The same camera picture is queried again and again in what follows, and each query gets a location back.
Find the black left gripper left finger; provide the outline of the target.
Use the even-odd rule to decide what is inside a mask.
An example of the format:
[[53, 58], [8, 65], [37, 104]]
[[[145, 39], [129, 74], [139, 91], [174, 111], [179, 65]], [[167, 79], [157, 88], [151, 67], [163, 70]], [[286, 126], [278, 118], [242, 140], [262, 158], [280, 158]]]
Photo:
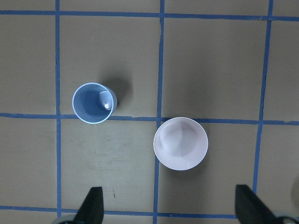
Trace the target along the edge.
[[78, 210], [75, 224], [101, 224], [104, 218], [102, 187], [92, 187]]

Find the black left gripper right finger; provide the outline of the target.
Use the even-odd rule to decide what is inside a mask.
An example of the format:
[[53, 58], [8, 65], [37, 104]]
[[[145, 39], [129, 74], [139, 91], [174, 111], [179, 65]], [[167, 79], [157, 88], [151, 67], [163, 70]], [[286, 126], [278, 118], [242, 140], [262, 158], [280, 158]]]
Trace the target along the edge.
[[270, 209], [247, 185], [235, 187], [235, 215], [241, 224], [279, 224]]

